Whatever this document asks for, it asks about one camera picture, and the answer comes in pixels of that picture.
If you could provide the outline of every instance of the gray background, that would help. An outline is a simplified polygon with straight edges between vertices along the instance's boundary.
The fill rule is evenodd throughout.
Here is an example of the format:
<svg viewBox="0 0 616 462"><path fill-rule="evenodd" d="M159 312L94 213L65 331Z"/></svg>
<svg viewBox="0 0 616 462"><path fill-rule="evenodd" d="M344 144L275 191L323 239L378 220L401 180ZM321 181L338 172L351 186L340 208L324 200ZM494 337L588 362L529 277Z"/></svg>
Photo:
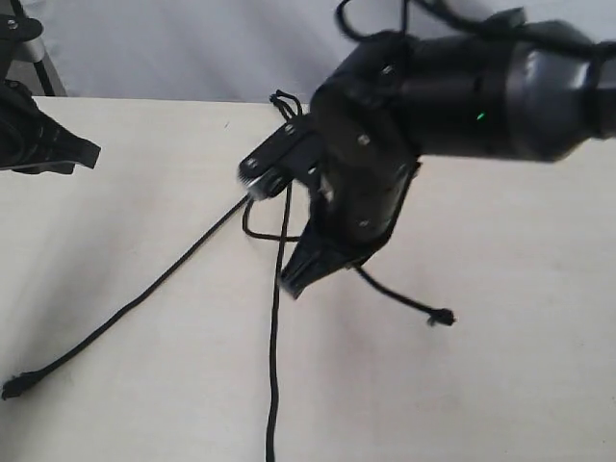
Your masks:
<svg viewBox="0 0 616 462"><path fill-rule="evenodd" d="M352 49L332 13L339 0L23 0L70 96L264 101L281 88L303 99ZM594 39L616 38L610 0L450 0L462 13L526 6L531 19L575 23ZM355 0L357 28L399 22L399 0ZM449 31L421 12L412 32Z"/></svg>

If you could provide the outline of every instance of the white table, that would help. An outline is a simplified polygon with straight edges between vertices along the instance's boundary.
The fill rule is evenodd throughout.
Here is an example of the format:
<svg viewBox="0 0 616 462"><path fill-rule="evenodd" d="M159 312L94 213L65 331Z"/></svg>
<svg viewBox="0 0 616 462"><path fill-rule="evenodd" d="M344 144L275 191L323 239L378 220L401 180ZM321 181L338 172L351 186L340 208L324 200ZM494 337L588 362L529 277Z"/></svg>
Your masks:
<svg viewBox="0 0 616 462"><path fill-rule="evenodd" d="M0 377L55 359L242 195L274 108L41 99L94 171L0 182ZM616 145L554 166L426 159L368 265L454 328L341 272L283 299L280 462L613 461ZM296 189L299 231L306 200ZM279 228L281 200L255 207ZM20 399L2 462L260 461L275 244L235 218L158 293Z"/></svg>

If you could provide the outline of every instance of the cable connector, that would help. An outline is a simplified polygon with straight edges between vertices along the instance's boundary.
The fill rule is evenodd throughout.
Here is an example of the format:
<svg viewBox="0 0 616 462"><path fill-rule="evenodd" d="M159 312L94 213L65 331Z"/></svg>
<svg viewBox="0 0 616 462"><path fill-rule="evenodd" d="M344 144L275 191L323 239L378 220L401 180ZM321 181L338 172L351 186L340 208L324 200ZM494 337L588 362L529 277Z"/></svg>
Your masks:
<svg viewBox="0 0 616 462"><path fill-rule="evenodd" d="M434 310L430 314L430 319L427 320L427 323L430 327L434 327L436 324L452 326L456 321L457 319L453 312L447 308L443 308L441 310Z"/></svg>
<svg viewBox="0 0 616 462"><path fill-rule="evenodd" d="M43 378L46 373L43 371L24 372L21 375L13 377L5 382L2 387L2 399L18 398L26 393L31 388L34 388Z"/></svg>

